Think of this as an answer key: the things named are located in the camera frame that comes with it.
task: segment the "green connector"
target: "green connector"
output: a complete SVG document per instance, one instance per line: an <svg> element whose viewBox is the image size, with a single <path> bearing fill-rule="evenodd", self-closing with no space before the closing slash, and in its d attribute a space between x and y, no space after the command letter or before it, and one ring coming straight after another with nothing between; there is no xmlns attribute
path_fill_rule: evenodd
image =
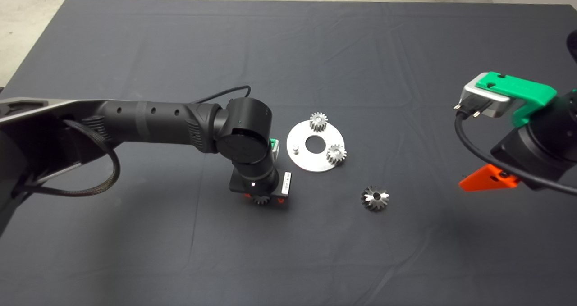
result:
<svg viewBox="0 0 577 306"><path fill-rule="evenodd" d="M476 86L525 101L522 107L513 112L513 125L515 127L521 127L528 123L532 113L546 106L557 95L554 88L545 84L495 72L488 72L484 78L476 83Z"/></svg>

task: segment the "cable connector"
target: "cable connector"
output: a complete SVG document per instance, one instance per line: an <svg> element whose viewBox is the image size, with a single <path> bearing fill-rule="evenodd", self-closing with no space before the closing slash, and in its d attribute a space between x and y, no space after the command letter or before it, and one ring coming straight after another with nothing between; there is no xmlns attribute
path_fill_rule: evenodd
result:
<svg viewBox="0 0 577 306"><path fill-rule="evenodd" d="M491 99L485 98L484 96L471 94L467 96L467 98L461 100L458 105L455 105L454 109L457 110L457 115L464 115L463 119L467 119L470 116L476 118L479 117L479 115L483 113L483 111L485 111L485 109L487 109L492 103L493 100Z"/></svg>

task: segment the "label sticker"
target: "label sticker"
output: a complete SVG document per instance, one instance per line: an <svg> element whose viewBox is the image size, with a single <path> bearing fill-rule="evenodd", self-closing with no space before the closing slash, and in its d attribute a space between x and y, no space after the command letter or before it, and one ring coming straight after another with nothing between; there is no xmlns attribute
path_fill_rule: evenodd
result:
<svg viewBox="0 0 577 306"><path fill-rule="evenodd" d="M288 195L288 193L289 193L288 189L290 187L290 176L291 176L290 172L284 173L283 189L282 189L282 191L280 191L280 193L282 193L283 195Z"/></svg>

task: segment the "black tablecloth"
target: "black tablecloth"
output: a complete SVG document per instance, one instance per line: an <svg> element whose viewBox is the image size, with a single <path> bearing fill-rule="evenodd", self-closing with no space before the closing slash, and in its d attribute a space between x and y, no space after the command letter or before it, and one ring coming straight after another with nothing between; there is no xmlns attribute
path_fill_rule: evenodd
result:
<svg viewBox="0 0 577 306"><path fill-rule="evenodd" d="M461 191L483 163L452 110L489 70L577 86L575 28L565 5L66 0L2 98L192 101L251 84L281 144L321 111L348 157L309 173L282 147L290 202L261 208L229 192L222 156L124 143L113 189L17 210L0 304L575 305L577 199ZM485 150L512 127L466 123ZM102 159L49 185L110 170ZM368 185L389 191L386 211L362 207Z"/></svg>

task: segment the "orange gripper part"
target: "orange gripper part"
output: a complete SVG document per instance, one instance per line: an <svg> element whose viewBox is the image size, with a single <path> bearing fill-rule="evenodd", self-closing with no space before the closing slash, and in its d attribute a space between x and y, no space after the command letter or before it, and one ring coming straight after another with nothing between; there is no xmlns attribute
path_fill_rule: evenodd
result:
<svg viewBox="0 0 577 306"><path fill-rule="evenodd" d="M496 166L487 164L469 175L459 186L465 191L482 191L493 189L511 189L517 187L520 179L513 175L507 176Z"/></svg>

